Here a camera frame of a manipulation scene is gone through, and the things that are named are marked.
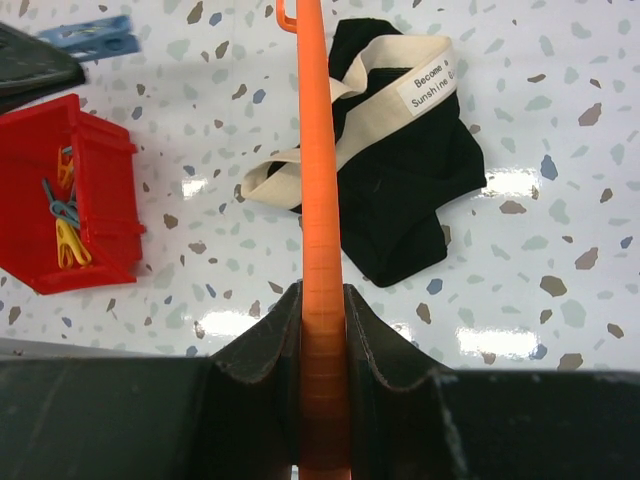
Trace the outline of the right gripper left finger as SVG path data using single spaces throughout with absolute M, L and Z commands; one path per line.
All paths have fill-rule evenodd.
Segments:
M 301 300 L 211 356 L 1 360 L 2 477 L 290 478 Z

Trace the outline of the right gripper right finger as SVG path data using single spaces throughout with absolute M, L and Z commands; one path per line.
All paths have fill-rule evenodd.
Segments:
M 639 377 L 452 369 L 344 289 L 355 479 L 635 479 Z

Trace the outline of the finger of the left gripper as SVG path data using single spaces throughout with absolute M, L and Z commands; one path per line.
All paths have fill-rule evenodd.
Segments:
M 5 23 L 0 67 L 2 113 L 86 83 L 74 57 Z

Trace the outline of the orange plastic hanger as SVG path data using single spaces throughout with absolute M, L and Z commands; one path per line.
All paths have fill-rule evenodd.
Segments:
M 303 228 L 299 476 L 348 479 L 350 409 L 337 167 L 322 6 L 276 4 L 297 36 Z

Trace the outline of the blue clothespin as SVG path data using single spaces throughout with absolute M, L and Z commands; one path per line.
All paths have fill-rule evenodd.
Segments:
M 84 63 L 135 54 L 140 44 L 129 16 L 63 25 L 39 32 L 36 37 Z

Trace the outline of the teal clothespin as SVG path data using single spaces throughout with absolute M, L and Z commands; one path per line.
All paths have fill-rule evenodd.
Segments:
M 49 203 L 49 211 L 56 218 L 66 221 L 76 230 L 80 229 L 80 221 L 77 203 L 74 199 L 67 202 L 58 200 L 53 194 L 53 189 L 47 179 L 42 180 L 42 186 Z

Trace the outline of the black underwear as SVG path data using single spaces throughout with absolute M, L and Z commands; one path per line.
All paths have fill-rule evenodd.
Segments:
M 436 212 L 485 186 L 483 153 L 460 118 L 450 38 L 344 19 L 328 63 L 341 246 L 388 287 L 445 259 Z

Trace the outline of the yellow clothespin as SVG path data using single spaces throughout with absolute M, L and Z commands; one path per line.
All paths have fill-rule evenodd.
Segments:
M 58 266 L 63 270 L 75 264 L 86 267 L 92 263 L 92 256 L 82 244 L 76 230 L 66 221 L 58 218 L 55 222 Z

